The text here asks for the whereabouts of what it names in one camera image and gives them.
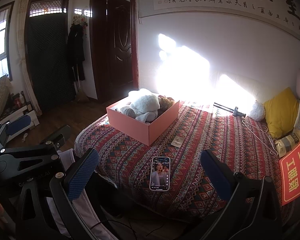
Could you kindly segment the white fluffy ball pillow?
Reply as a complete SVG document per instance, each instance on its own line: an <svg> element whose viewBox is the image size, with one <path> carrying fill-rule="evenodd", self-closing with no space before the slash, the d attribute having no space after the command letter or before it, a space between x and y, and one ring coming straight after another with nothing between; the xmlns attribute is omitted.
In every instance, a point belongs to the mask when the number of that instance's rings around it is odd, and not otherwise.
<svg viewBox="0 0 300 240"><path fill-rule="evenodd" d="M262 121L266 116L266 110L264 105L258 101L255 101L251 107L248 116L255 121Z"/></svg>

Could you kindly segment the kraft paper bag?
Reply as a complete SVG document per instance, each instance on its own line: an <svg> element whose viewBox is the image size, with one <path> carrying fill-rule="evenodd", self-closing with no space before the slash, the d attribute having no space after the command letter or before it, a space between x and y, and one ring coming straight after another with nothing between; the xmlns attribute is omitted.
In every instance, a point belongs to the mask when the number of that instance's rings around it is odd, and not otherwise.
<svg viewBox="0 0 300 240"><path fill-rule="evenodd" d="M297 129L295 129L289 135L276 140L275 147L279 157L282 158L287 153L291 152L294 148L296 148L298 143L300 143L300 131Z"/></svg>

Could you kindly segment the clear plastic sachet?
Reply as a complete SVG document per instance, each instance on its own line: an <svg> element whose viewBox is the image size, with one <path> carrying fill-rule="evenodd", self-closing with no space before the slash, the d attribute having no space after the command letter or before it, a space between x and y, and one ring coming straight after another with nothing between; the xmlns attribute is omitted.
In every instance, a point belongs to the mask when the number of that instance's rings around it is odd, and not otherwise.
<svg viewBox="0 0 300 240"><path fill-rule="evenodd" d="M173 139L173 141L171 142L171 145L177 148L180 148L184 142L185 138L184 137L180 137L178 135L176 135Z"/></svg>

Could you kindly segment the white knit sock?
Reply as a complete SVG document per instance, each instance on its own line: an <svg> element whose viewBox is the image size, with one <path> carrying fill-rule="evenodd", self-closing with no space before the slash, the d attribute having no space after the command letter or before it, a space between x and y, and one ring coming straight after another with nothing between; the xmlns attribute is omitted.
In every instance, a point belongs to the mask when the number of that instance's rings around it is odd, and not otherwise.
<svg viewBox="0 0 300 240"><path fill-rule="evenodd" d="M121 107L120 113L122 113L130 118L133 118L133 119L136 118L136 113L129 105Z"/></svg>

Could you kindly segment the smartphone with lit screen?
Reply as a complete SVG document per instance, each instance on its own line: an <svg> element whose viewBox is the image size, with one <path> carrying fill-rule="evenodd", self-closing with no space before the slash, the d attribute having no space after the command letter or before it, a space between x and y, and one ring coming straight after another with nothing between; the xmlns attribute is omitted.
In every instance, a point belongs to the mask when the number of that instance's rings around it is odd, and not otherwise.
<svg viewBox="0 0 300 240"><path fill-rule="evenodd" d="M169 157L153 157L149 189L165 192L170 189L171 160Z"/></svg>

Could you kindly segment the dark entrance door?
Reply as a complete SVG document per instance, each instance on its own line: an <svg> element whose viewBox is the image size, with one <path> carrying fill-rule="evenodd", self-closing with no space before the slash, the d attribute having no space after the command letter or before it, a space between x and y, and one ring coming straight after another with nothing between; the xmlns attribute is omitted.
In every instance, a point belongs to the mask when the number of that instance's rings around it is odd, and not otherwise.
<svg viewBox="0 0 300 240"><path fill-rule="evenodd" d="M40 110L71 101L75 88L68 66L69 0L29 0L25 20L26 65Z"/></svg>

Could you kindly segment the yellow pillow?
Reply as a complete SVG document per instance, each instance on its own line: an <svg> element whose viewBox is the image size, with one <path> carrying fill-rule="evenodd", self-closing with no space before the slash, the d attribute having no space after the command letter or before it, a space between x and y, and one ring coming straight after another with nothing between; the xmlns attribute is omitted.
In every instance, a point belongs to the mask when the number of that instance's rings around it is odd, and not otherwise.
<svg viewBox="0 0 300 240"><path fill-rule="evenodd" d="M263 105L268 130L273 139L280 139L293 130L299 101L290 87L285 88Z"/></svg>

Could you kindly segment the large white plush rabbit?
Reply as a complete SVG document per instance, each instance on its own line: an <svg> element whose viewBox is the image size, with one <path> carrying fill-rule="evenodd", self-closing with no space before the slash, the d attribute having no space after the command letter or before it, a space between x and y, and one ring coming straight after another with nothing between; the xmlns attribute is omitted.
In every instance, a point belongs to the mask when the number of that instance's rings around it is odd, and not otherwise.
<svg viewBox="0 0 300 240"><path fill-rule="evenodd" d="M153 122L158 117L160 108L158 96L151 91L142 88L131 90L128 93L130 107L136 113L136 120L146 123Z"/></svg>

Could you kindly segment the window with curtain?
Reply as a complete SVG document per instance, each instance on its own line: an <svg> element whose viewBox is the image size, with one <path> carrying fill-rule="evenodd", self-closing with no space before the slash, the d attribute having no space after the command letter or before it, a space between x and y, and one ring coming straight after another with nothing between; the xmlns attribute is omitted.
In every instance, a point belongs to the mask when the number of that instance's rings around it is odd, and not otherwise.
<svg viewBox="0 0 300 240"><path fill-rule="evenodd" d="M7 76L12 80L9 60L10 23L14 2L0 7L0 78Z"/></svg>

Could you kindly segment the dark red door frame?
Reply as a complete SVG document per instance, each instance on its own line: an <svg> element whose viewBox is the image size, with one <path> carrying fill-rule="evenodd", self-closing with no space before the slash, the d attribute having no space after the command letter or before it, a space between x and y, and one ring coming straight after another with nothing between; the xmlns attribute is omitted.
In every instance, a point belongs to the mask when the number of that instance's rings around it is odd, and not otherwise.
<svg viewBox="0 0 300 240"><path fill-rule="evenodd" d="M99 102L139 88L136 0L90 0L90 51Z"/></svg>

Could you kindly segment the red banner with characters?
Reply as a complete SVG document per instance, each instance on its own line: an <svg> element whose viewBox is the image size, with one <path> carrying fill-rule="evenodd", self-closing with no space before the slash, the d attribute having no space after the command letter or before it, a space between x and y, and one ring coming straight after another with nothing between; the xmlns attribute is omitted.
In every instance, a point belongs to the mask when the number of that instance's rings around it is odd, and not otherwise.
<svg viewBox="0 0 300 240"><path fill-rule="evenodd" d="M300 143L279 161L284 206L300 197Z"/></svg>

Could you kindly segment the patterned red bed cloth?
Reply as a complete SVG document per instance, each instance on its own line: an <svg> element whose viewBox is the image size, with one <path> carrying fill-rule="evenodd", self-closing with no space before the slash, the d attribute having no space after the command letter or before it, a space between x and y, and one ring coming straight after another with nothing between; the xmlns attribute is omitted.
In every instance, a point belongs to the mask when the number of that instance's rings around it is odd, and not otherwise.
<svg viewBox="0 0 300 240"><path fill-rule="evenodd" d="M180 148L171 145L178 135ZM85 128L76 138L75 152L82 156L94 148L100 156L97 172L128 196L159 208L210 215L226 202L216 193L201 164L202 150L209 148L233 172L250 179L270 176L277 193L282 192L279 157L274 153L265 122L224 116L220 110L181 102L177 119L150 146L110 126L106 115ZM170 189L149 189L152 158L171 160Z"/></svg>

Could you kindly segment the black rod tool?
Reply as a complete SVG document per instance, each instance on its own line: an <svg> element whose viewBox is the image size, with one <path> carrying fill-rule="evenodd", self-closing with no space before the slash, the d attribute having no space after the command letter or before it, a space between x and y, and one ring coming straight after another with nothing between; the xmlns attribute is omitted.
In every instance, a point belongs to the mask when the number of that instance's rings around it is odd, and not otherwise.
<svg viewBox="0 0 300 240"><path fill-rule="evenodd" d="M243 118L246 117L246 114L241 113L241 112L238 111L238 107L235 107L234 109L232 109L232 108L220 105L216 102L214 102L213 105L217 108L220 108L220 109L224 110L224 111L230 112L233 116L239 116L239 117L243 117Z"/></svg>

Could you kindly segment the hanging dark coat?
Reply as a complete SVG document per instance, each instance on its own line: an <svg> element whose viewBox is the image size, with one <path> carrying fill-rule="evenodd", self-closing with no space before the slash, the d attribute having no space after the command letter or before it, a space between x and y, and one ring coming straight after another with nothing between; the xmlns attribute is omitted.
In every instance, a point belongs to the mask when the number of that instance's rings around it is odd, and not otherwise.
<svg viewBox="0 0 300 240"><path fill-rule="evenodd" d="M85 61L83 50L83 27L80 24L72 24L67 42L68 63L70 66L72 80L85 80L83 61Z"/></svg>

